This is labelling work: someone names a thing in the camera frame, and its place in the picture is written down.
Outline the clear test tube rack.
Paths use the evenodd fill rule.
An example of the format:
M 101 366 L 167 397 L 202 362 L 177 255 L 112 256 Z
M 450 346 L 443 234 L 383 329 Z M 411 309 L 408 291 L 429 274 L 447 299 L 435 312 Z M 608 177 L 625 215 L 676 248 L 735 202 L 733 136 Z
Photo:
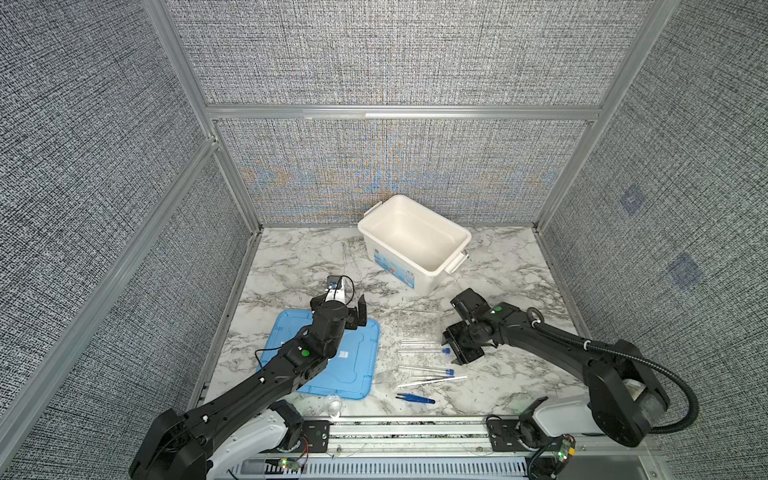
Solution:
M 450 302 L 443 299 L 416 300 L 392 309 L 394 332 L 405 343 L 439 345 L 444 329 L 458 319 Z

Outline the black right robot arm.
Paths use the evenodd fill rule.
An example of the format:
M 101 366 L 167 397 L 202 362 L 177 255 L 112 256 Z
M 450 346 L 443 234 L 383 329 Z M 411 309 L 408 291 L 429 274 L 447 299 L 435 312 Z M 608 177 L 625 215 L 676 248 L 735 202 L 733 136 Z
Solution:
M 669 407 L 653 370 L 640 362 L 639 350 L 629 342 L 593 343 L 547 324 L 534 307 L 489 305 L 472 289 L 455 296 L 451 305 L 460 319 L 445 329 L 442 341 L 455 354 L 456 364 L 480 359 L 488 345 L 508 345 L 546 360 L 585 385 L 582 396 L 544 396 L 519 415 L 517 435 L 529 449 L 565 434 L 602 434 L 636 447 Z

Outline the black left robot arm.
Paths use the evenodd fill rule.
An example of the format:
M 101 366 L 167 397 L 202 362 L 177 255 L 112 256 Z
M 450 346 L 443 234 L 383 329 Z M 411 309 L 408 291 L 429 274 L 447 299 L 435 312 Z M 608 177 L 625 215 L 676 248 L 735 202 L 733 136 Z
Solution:
M 312 322 L 278 348 L 253 375 L 185 413 L 159 414 L 139 447 L 132 479 L 214 479 L 248 456 L 249 443 L 272 450 L 301 417 L 284 398 L 320 374 L 344 333 L 367 324 L 367 302 L 355 307 L 323 296 L 310 302 Z

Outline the white plastic pipette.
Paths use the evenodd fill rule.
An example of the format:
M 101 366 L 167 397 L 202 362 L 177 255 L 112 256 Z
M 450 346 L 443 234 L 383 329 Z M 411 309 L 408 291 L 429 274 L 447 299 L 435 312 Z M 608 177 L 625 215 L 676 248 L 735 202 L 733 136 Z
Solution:
M 429 379 L 422 379 L 414 382 L 407 382 L 403 384 L 397 385 L 396 389 L 405 389 L 410 387 L 419 387 L 419 386 L 425 386 L 425 385 L 435 385 L 435 384 L 441 384 L 441 383 L 447 383 L 447 382 L 455 382 L 455 381 L 462 381 L 466 380 L 468 377 L 466 375 L 461 376 L 448 376 L 448 377 L 439 377 L 439 378 L 429 378 Z

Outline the blue plastic bin lid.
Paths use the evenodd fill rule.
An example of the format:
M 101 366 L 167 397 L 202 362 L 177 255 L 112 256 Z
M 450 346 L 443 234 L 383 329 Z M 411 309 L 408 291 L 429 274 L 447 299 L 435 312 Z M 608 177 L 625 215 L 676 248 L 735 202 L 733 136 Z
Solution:
M 259 354 L 259 360 L 266 365 L 278 352 L 278 348 L 295 336 L 312 321 L 308 310 L 284 310 L 277 317 L 266 343 L 266 350 Z M 326 368 L 298 392 L 327 397 L 337 395 L 342 399 L 362 400 L 370 393 L 377 352 L 380 326 L 369 319 L 365 327 L 346 330 L 336 356 L 328 361 Z

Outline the small clear glass flask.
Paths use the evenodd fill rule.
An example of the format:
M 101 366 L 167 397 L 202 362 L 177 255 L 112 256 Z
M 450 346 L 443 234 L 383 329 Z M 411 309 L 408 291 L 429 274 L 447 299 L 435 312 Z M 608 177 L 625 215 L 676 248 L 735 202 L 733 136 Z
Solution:
M 343 408 L 343 399 L 338 395 L 329 395 L 326 397 L 325 401 L 325 410 L 329 418 L 332 421 L 338 420 Z

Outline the blue plastic tweezers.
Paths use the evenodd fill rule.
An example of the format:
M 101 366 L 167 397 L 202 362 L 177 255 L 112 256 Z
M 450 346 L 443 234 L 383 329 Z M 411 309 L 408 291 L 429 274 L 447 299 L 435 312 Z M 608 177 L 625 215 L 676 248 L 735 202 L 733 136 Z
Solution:
M 432 398 L 423 397 L 419 395 L 414 394 L 408 394 L 408 393 L 398 393 L 396 395 L 396 398 L 398 400 L 406 401 L 409 403 L 419 403 L 419 404 L 435 404 L 436 401 Z

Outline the white plastic storage bin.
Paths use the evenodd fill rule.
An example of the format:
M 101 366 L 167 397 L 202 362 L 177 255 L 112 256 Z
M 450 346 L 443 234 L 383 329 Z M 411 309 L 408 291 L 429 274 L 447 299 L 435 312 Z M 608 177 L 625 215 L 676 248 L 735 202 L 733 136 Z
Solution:
M 468 258 L 470 231 L 398 194 L 358 222 L 371 261 L 422 296 L 430 295 Z

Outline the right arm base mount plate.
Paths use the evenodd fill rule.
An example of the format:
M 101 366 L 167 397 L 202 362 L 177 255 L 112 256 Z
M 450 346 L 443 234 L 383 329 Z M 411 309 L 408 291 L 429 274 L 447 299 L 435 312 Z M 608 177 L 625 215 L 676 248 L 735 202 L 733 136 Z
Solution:
M 541 445 L 539 430 L 530 419 L 489 415 L 484 422 L 493 452 L 534 451 Z

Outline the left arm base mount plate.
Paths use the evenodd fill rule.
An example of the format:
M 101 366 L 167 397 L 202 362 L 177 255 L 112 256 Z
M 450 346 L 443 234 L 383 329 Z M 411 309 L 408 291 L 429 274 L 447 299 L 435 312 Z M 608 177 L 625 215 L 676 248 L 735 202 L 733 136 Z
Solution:
M 298 456 L 305 451 L 309 453 L 326 453 L 330 440 L 330 427 L 327 420 L 304 420 L 301 429 L 290 428 L 286 438 L 276 448 L 266 450 L 266 453 L 284 453 Z

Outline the aluminium front rail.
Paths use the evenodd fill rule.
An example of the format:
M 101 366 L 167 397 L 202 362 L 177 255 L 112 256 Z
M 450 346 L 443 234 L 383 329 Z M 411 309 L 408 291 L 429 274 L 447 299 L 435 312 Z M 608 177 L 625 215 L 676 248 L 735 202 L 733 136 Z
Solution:
M 534 451 L 493 452 L 487 416 L 342 417 L 327 420 L 326 453 L 248 456 L 214 479 L 668 479 L 651 442 L 621 446 L 605 436 L 574 435 Z

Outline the aluminium enclosure frame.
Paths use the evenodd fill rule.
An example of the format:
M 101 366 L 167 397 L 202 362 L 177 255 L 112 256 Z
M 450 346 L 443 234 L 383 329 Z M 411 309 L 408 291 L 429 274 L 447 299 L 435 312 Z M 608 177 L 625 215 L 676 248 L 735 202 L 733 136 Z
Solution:
M 214 105 L 163 1 L 3 2 L 2 465 L 160 241 L 220 211 L 232 254 L 252 255 L 257 210 L 218 121 L 584 123 L 612 105 Z

